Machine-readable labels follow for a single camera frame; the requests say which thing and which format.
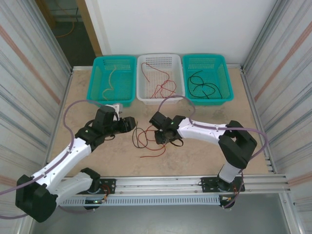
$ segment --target basket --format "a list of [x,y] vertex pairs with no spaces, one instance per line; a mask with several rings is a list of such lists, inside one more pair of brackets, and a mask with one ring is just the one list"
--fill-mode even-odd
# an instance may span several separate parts
[[[170,81],[163,85],[164,89],[160,92],[158,91],[160,85],[168,80],[168,75],[164,72],[169,75]],[[137,99],[143,101],[146,105],[159,105],[164,98],[170,95],[185,95],[180,56],[174,54],[152,54],[138,57],[136,74]],[[175,104],[181,99],[181,97],[171,98],[165,104]]]
[[134,56],[97,57],[93,62],[87,99],[130,106],[135,98],[136,71]]
[[222,105],[234,98],[222,55],[185,55],[183,72],[186,97],[194,105]]

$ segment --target table surface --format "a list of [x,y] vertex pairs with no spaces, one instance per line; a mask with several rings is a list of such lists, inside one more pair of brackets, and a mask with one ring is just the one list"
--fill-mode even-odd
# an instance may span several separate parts
[[[246,92],[238,69],[229,69],[233,86],[234,99],[221,106],[197,106],[193,119],[207,123],[229,123],[239,121],[244,127],[255,128],[254,118],[250,110]],[[91,71],[74,71],[65,108],[72,102],[85,99],[89,86]],[[150,118],[157,111],[157,105],[144,105],[135,99],[131,107],[124,108],[121,117],[132,116],[138,121],[138,126],[146,129]],[[89,103],[74,105],[68,112],[66,123],[76,133],[85,123],[94,119],[97,107]],[[189,116],[192,107],[185,100],[176,105],[163,105],[161,112],[173,118],[175,115]],[[259,136],[251,133],[257,140],[258,150],[261,146]],[[54,142],[51,158],[55,158],[70,142],[70,134],[62,123]],[[151,142],[151,148],[159,145]],[[132,132],[116,135],[112,141],[106,141],[97,147],[89,156],[80,161],[68,174],[76,175],[81,169],[89,167],[101,176],[192,176],[216,175],[225,162],[225,157],[218,145],[194,139],[184,139],[183,147],[168,144],[166,152],[159,157],[161,151],[152,152],[147,149],[137,149],[132,143]],[[264,154],[254,158],[244,171],[246,174],[266,174]]]

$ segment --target doorway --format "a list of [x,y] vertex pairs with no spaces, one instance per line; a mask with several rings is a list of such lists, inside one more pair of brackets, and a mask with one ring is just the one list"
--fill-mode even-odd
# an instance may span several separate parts
[[97,40],[90,41],[96,35],[95,32],[92,35],[90,30],[93,26],[85,0],[36,0],[36,3],[71,67],[92,66],[96,58],[94,44]]

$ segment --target black cable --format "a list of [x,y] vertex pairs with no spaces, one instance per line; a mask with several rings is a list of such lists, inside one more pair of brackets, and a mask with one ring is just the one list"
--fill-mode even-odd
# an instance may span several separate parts
[[173,141],[169,141],[169,142],[170,142],[171,144],[173,144],[174,146],[176,146],[176,147],[182,147],[182,146],[184,145],[183,140],[181,140],[181,139],[177,139],[177,140],[181,141],[182,144],[181,144],[181,145],[177,145],[177,144],[174,144]]
[[[223,96],[222,96],[221,91],[220,91],[220,89],[219,89],[218,86],[216,86],[215,84],[210,83],[210,82],[204,83],[204,80],[203,80],[202,77],[200,77],[200,76],[195,76],[197,73],[202,72],[202,71],[203,71],[203,70],[200,70],[200,71],[198,71],[198,72],[195,72],[193,75],[191,75],[191,76],[188,78],[188,89],[189,89],[189,93],[190,93],[193,97],[196,97],[196,98],[204,98],[204,97],[206,97],[207,99],[210,99],[209,96],[215,93],[215,88],[214,88],[214,87],[216,87],[217,90],[219,91],[219,94],[220,94],[220,96],[221,96],[221,99],[223,99]],[[193,81],[192,81],[192,78],[193,78],[193,77],[200,78],[200,79],[201,79],[201,84],[193,82]],[[192,83],[193,85],[196,85],[196,87],[193,89],[193,92],[194,92],[195,89],[198,88],[199,86],[201,86],[202,88],[204,88],[204,86],[207,86],[207,87],[209,87],[209,88],[212,88],[214,91],[213,91],[212,93],[210,93],[210,94],[207,94],[207,93],[205,93],[205,92],[202,90],[202,92],[204,93],[204,96],[196,96],[196,95],[194,95],[194,94],[191,92],[191,90],[190,90],[190,83]]]
[[116,119],[119,121],[119,117],[118,114],[116,112],[114,112],[114,116],[116,117]]
[[89,126],[91,123],[93,123],[93,120],[94,120],[94,119],[88,121],[84,126],[85,126],[85,127]]
[[115,135],[111,135],[111,137],[112,137],[111,139],[104,139],[104,140],[114,140],[116,136]]
[[[148,145],[148,140],[147,140],[147,136],[146,136],[146,131],[144,131],[142,128],[138,128],[137,127],[137,124],[138,124],[138,122],[136,122],[136,128],[133,130],[133,132],[132,132],[132,143],[133,143],[133,145],[136,147],[136,148],[138,148],[138,149],[144,149],[145,147],[147,147],[147,145]],[[137,130],[138,129],[140,129],[140,130],[142,130],[143,132],[144,132],[144,135],[145,135],[145,140],[146,140],[146,145],[143,145],[143,146],[139,146],[139,141],[138,141],[138,136],[137,136]],[[133,139],[133,137],[134,137],[134,135],[136,134],[136,144],[135,144],[135,141],[134,141],[134,139]]]

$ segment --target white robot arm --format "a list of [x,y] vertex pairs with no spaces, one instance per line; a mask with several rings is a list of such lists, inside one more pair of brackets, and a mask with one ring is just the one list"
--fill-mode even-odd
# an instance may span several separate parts
[[[218,190],[223,192],[227,192],[232,187],[231,183],[237,174],[247,167],[257,146],[256,140],[247,131],[220,130],[231,127],[243,128],[237,121],[217,125],[190,121],[184,116],[175,116],[173,119],[170,119],[162,113],[156,112],[150,123],[158,129],[155,131],[157,144],[192,138],[219,145],[226,158],[226,163],[217,177]],[[197,126],[209,126],[214,129]]]
[[[45,221],[64,200],[82,191],[96,192],[100,175],[85,168],[75,177],[62,182],[71,169],[88,156],[107,137],[126,133],[136,126],[133,117],[119,118],[120,105],[105,105],[98,109],[95,119],[89,121],[75,135],[73,146],[68,145],[55,159],[31,177],[23,175],[17,185],[42,176],[16,192],[16,206],[38,222]],[[67,157],[59,161],[68,152]]]
[[[100,175],[85,168],[75,177],[62,182],[62,179],[84,157],[88,156],[105,138],[126,133],[136,126],[133,117],[119,118],[119,106],[101,106],[95,119],[89,121],[75,135],[73,147],[68,145],[54,160],[31,177],[23,175],[17,185],[29,182],[42,176],[16,192],[16,206],[29,214],[38,222],[45,221],[64,200],[82,191],[96,192],[99,189]],[[183,116],[170,119],[156,112],[150,123],[157,128],[155,140],[157,144],[173,142],[183,138],[193,138],[219,145],[227,162],[220,170],[215,187],[221,192],[229,191],[231,183],[238,172],[246,168],[257,145],[255,139],[246,131],[218,130],[221,127],[242,127],[238,122],[230,124],[209,124],[193,121]],[[194,126],[215,127],[215,130]]]

